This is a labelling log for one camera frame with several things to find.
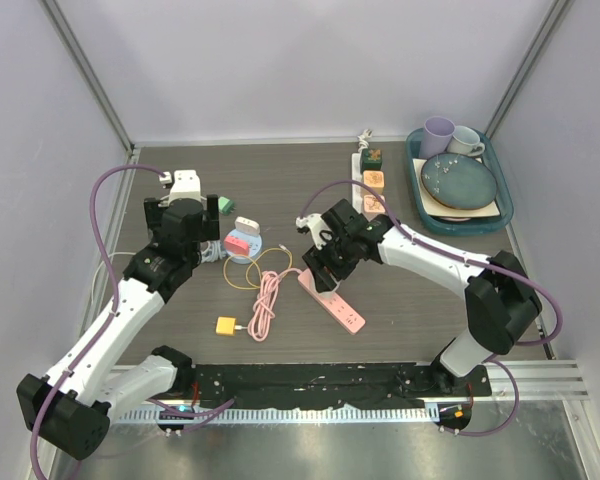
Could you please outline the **yellow charger block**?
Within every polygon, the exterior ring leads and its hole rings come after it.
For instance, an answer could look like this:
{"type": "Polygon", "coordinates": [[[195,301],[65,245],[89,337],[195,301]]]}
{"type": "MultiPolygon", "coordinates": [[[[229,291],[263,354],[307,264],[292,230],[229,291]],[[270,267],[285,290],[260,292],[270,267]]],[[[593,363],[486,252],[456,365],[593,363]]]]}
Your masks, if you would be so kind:
{"type": "Polygon", "coordinates": [[[218,317],[215,333],[219,336],[234,336],[236,333],[236,319],[226,316],[218,317]]]}

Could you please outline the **white multicolour power strip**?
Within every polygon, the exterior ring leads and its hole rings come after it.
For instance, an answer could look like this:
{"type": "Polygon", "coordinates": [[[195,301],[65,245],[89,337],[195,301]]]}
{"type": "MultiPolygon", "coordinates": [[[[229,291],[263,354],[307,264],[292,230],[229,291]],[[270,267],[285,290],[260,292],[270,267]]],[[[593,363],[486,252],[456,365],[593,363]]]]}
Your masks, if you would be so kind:
{"type": "MultiPolygon", "coordinates": [[[[364,184],[363,183],[363,172],[360,170],[360,152],[363,149],[366,149],[366,148],[379,149],[379,148],[372,148],[370,146],[370,139],[371,139],[371,137],[372,137],[372,130],[371,129],[365,129],[358,136],[358,147],[357,147],[357,150],[351,155],[351,178],[356,183],[359,182],[359,183],[364,184]]],[[[356,183],[351,187],[351,197],[352,197],[351,203],[352,203],[353,207],[358,212],[360,212],[360,213],[363,214],[363,209],[362,209],[362,199],[363,199],[363,196],[364,195],[373,195],[373,194],[370,193],[365,188],[361,188],[356,183]]]]}

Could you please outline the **green plug adapter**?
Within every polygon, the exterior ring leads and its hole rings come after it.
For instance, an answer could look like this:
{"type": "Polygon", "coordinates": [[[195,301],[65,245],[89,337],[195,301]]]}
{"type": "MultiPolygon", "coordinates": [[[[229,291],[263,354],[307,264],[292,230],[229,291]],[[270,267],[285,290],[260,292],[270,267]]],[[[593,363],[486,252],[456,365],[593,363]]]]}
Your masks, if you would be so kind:
{"type": "Polygon", "coordinates": [[[228,216],[235,210],[236,203],[228,197],[220,196],[218,198],[218,208],[222,215],[228,216]]]}

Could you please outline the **pink cube socket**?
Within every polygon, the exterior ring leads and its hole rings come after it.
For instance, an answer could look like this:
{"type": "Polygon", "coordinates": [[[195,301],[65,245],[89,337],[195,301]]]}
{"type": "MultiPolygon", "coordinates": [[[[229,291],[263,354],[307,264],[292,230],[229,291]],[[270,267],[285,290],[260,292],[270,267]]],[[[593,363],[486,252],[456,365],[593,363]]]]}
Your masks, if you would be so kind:
{"type": "Polygon", "coordinates": [[[383,204],[374,195],[363,196],[362,209],[363,214],[368,218],[373,218],[375,215],[385,213],[383,204]]]}

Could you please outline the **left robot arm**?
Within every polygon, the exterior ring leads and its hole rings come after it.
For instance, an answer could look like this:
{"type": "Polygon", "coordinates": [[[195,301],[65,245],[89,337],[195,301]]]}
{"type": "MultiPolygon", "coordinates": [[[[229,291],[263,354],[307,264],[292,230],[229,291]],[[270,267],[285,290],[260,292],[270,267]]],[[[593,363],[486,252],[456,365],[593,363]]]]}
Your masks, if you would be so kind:
{"type": "Polygon", "coordinates": [[[132,256],[109,304],[56,365],[42,377],[26,375],[16,389],[32,438],[78,461],[98,449],[124,413],[159,394],[183,398],[194,382],[191,358],[168,346],[153,349],[126,373],[109,376],[143,326],[191,278],[202,244],[220,238],[215,195],[167,206],[148,199],[144,209],[151,239],[132,256]]]}

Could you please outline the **white charger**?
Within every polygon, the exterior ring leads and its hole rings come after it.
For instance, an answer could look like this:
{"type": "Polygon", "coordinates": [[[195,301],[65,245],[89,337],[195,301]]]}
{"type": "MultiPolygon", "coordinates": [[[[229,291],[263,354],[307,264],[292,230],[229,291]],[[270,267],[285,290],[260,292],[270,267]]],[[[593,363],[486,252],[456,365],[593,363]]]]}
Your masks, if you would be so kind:
{"type": "Polygon", "coordinates": [[[259,223],[243,216],[238,216],[235,219],[235,229],[249,236],[257,237],[260,235],[259,223]]]}

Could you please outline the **orange cube socket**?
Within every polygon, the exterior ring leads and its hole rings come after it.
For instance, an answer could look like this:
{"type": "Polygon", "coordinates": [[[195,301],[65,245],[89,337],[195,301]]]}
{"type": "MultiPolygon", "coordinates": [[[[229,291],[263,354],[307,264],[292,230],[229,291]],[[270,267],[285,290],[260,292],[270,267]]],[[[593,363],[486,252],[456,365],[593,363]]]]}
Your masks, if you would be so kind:
{"type": "Polygon", "coordinates": [[[365,170],[363,172],[363,183],[378,194],[383,194],[385,188],[385,176],[381,170],[365,170]]]}

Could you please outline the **pink power strip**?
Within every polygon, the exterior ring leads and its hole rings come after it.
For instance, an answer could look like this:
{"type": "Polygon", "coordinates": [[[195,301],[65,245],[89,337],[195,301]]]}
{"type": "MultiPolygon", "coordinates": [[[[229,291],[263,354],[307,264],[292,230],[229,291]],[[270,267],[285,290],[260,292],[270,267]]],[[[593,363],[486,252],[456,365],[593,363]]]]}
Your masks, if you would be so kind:
{"type": "Polygon", "coordinates": [[[309,269],[305,269],[299,275],[298,282],[349,334],[356,335],[365,326],[365,319],[336,292],[317,292],[313,275],[309,269]]]}

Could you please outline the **red pink charger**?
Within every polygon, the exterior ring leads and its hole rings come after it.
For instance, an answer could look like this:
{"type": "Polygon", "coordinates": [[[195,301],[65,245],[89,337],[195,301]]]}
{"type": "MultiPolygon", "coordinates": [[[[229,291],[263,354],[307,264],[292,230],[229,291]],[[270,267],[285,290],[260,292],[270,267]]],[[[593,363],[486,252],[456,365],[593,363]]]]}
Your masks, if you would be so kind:
{"type": "Polygon", "coordinates": [[[249,243],[234,235],[227,235],[224,238],[224,248],[230,255],[248,256],[250,253],[249,243]]]}

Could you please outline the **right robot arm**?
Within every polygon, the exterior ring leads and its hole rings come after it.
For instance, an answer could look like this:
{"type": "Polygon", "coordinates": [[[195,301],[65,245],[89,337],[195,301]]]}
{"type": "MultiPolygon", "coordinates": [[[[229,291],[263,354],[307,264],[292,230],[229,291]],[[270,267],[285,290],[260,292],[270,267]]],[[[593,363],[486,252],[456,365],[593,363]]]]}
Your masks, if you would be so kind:
{"type": "Polygon", "coordinates": [[[336,290],[359,262],[373,261],[408,270],[464,300],[466,329],[432,363],[431,380],[442,394],[457,393],[479,364],[509,353],[542,311],[524,269],[509,252],[492,257],[463,252],[417,236],[388,214],[367,219],[346,199],[295,223],[312,238],[303,260],[320,294],[336,290]]]}

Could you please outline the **dark green cube socket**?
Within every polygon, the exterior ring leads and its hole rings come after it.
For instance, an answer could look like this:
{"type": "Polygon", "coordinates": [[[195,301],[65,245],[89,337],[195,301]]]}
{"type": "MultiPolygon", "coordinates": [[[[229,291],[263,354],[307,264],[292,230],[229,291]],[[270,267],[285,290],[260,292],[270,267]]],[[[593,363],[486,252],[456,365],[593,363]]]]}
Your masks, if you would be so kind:
{"type": "Polygon", "coordinates": [[[366,148],[360,152],[360,170],[380,171],[383,165],[383,154],[381,149],[366,148]]]}

